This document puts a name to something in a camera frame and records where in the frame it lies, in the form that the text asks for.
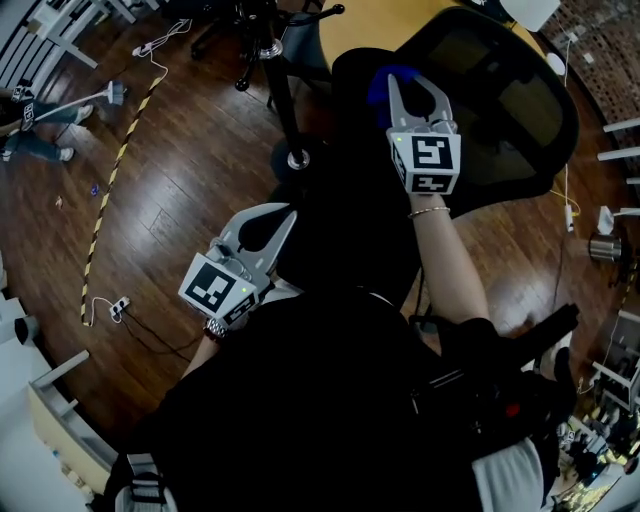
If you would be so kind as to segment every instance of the shoe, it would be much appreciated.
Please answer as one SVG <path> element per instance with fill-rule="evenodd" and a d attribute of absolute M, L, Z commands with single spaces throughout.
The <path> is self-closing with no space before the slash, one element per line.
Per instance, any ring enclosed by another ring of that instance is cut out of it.
<path fill-rule="evenodd" d="M 76 115 L 76 120 L 73 122 L 73 124 L 80 124 L 82 121 L 84 121 L 88 117 L 91 117 L 91 114 L 93 114 L 93 110 L 94 110 L 93 105 L 80 107 L 78 109 L 78 114 Z"/>
<path fill-rule="evenodd" d="M 76 150 L 73 148 L 63 148 L 60 150 L 60 161 L 68 162 L 76 154 Z"/>

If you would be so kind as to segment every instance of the table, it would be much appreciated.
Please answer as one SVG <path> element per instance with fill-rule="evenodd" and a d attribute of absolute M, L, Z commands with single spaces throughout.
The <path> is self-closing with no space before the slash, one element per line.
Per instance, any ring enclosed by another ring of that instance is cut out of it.
<path fill-rule="evenodd" d="M 329 67 L 354 48 L 396 51 L 442 10 L 462 5 L 454 0 L 327 0 L 324 9 L 335 4 L 345 6 L 344 14 L 320 21 L 320 41 Z M 513 31 L 546 58 L 524 27 L 516 25 Z"/>

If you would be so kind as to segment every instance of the jeans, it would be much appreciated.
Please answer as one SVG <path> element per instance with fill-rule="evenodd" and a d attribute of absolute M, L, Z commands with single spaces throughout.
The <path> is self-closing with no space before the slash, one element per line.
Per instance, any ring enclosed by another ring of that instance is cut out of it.
<path fill-rule="evenodd" d="M 40 117 L 47 112 L 58 108 L 55 103 L 41 103 L 34 101 L 33 111 L 36 118 Z M 66 110 L 62 110 L 53 114 L 51 117 L 47 117 L 42 120 L 42 123 L 51 124 L 73 124 L 78 116 L 78 110 L 80 106 L 71 107 Z M 33 155 L 50 162 L 60 160 L 60 148 L 55 144 L 46 142 L 39 138 L 33 131 L 19 132 L 7 139 L 4 149 L 11 153 Z"/>

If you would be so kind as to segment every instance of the power strip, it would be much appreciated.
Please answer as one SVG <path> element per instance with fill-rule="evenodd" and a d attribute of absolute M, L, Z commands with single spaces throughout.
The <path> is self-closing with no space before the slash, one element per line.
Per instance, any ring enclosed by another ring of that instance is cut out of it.
<path fill-rule="evenodd" d="M 126 307 L 131 304 L 131 299 L 129 297 L 122 297 L 118 302 L 116 302 L 111 309 L 109 309 L 109 313 L 111 313 L 111 318 L 115 321 L 116 319 L 122 316 L 122 312 L 126 309 Z"/>

